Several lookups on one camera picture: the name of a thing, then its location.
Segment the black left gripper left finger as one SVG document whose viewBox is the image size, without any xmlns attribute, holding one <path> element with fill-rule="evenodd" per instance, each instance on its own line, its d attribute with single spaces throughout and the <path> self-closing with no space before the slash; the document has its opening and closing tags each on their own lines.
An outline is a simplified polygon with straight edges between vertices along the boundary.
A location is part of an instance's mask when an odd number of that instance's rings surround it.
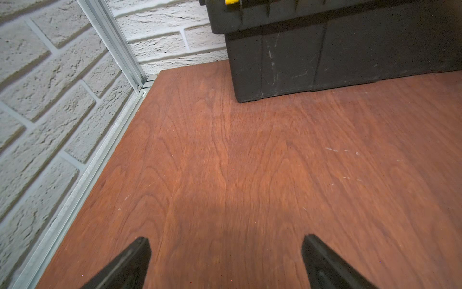
<svg viewBox="0 0 462 289">
<path fill-rule="evenodd" d="M 151 258 L 149 240 L 138 237 L 82 289 L 142 289 Z"/>
</svg>

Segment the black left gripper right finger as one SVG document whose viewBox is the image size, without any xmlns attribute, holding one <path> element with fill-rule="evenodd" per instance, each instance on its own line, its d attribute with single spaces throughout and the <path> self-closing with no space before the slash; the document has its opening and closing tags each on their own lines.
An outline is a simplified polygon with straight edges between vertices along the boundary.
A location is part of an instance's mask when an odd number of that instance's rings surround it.
<svg viewBox="0 0 462 289">
<path fill-rule="evenodd" d="M 312 289 L 375 289 L 315 234 L 304 236 L 302 257 Z"/>
</svg>

